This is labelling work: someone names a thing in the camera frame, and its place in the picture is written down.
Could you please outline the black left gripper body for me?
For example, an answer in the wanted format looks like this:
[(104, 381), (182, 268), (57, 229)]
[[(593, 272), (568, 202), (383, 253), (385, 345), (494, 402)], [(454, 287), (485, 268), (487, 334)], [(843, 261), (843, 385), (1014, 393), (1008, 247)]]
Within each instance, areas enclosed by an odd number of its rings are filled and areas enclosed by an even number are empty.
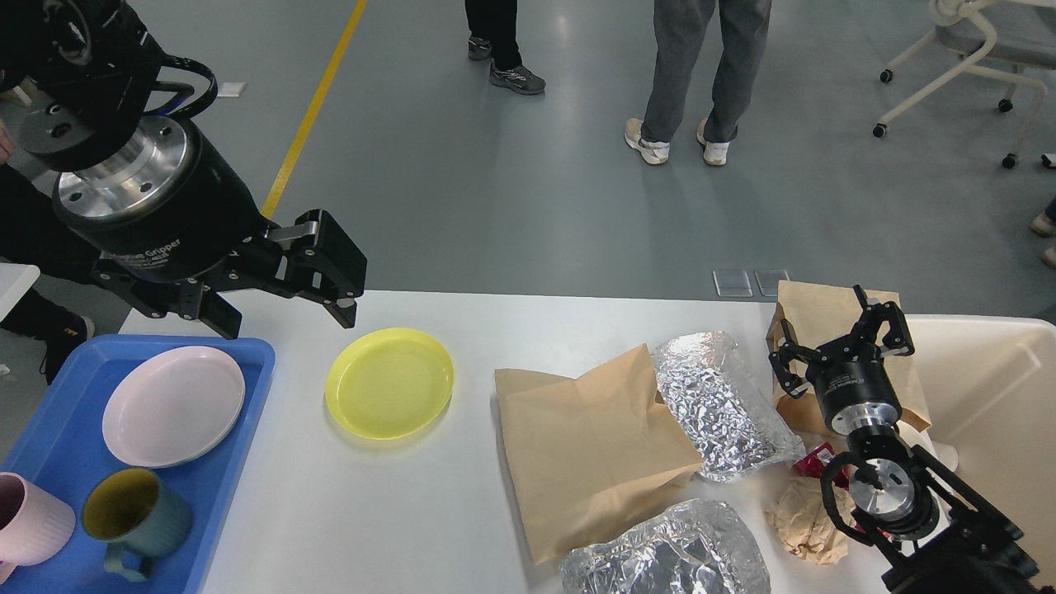
[(206, 273), (269, 227), (196, 125), (162, 116), (144, 117), (113, 157), (60, 174), (53, 207), (101, 258), (155, 283)]

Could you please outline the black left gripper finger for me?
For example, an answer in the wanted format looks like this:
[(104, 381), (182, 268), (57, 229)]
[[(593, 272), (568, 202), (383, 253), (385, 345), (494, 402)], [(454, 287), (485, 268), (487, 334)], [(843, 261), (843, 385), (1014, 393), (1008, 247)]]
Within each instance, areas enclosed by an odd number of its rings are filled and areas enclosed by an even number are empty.
[(341, 328), (356, 323), (357, 300), (365, 293), (367, 259), (325, 210), (314, 208), (279, 227), (239, 239), (206, 275), (216, 293), (261, 290), (284, 299), (324, 307)]
[(144, 317), (161, 319), (175, 314), (181, 319), (197, 320), (230, 341), (240, 335), (241, 313), (195, 278), (154, 283), (137, 278), (110, 259), (95, 260), (91, 275), (98, 285), (120, 297)]

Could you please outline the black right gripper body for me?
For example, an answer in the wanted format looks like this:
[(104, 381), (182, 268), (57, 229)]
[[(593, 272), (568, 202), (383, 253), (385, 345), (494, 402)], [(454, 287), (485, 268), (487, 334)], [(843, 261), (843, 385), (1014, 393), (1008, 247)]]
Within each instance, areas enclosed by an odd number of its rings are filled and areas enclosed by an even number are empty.
[(837, 435), (851, 435), (864, 427), (893, 427), (902, 416), (883, 361), (811, 361), (806, 379), (826, 428)]

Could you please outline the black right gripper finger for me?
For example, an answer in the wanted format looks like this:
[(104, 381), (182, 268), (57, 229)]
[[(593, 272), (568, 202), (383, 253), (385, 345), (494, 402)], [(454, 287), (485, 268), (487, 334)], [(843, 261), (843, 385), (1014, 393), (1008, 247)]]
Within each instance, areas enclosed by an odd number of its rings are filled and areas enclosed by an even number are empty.
[(768, 361), (778, 383), (778, 387), (788, 394), (790, 398), (802, 398), (807, 391), (808, 380), (792, 369), (792, 361), (803, 361), (807, 365), (826, 364), (826, 354), (818, 347), (802, 346), (796, 342), (795, 334), (787, 319), (780, 320), (781, 341), (778, 347), (770, 353)]
[(861, 315), (842, 338), (845, 361), (881, 361), (893, 356), (912, 356), (916, 347), (904, 312), (894, 301), (872, 302), (866, 290), (852, 286)]

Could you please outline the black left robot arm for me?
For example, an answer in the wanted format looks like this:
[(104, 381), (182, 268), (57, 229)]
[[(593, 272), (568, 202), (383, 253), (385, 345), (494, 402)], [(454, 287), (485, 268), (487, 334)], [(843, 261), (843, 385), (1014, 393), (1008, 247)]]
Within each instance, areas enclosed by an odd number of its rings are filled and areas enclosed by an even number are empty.
[(214, 73), (165, 52), (125, 1), (4, 1), (2, 70), (38, 97), (16, 141), (57, 172), (57, 218), (101, 255), (91, 274), (142, 315), (200, 320), (223, 338), (223, 293), (300, 297), (353, 328), (363, 252), (324, 210), (282, 227), (193, 123)]

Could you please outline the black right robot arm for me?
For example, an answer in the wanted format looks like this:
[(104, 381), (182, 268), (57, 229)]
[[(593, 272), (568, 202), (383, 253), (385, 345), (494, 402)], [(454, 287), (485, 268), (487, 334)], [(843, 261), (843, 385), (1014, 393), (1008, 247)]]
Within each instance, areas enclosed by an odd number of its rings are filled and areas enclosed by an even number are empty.
[(1019, 545), (1022, 530), (900, 437), (903, 407), (885, 361), (914, 353), (908, 320), (892, 300), (853, 293), (860, 316), (847, 333), (805, 346), (781, 315), (768, 356), (777, 387), (794, 400), (813, 394), (823, 425), (846, 440), (821, 476), (823, 511), (883, 554), (890, 593), (1034, 593), (1040, 568)]

